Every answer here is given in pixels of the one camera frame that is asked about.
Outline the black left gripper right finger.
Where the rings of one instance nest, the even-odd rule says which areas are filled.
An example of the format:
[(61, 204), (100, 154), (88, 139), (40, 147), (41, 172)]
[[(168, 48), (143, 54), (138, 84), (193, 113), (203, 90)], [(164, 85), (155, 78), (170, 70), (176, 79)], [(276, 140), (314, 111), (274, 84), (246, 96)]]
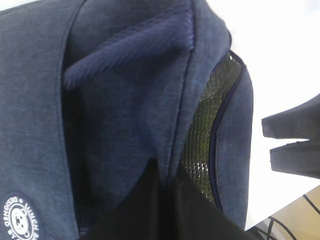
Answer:
[(174, 240), (253, 240), (199, 191), (186, 172), (173, 184)]

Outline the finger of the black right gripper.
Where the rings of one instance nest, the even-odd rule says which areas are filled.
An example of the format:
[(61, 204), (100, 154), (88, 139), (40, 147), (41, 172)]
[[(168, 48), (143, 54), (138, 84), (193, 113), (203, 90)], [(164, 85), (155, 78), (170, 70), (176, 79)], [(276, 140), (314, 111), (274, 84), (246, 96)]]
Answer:
[(320, 141), (307, 140), (289, 143), (270, 150), (274, 172), (320, 178)]
[(273, 139), (320, 139), (320, 96), (261, 120), (263, 136)]

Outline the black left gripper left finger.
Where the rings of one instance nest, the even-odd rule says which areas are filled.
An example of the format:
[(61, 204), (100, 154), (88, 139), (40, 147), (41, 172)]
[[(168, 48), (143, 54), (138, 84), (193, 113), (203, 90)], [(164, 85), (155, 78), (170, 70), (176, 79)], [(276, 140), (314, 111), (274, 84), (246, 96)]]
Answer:
[(129, 195), (88, 232), (88, 240), (162, 240), (162, 189), (151, 159)]

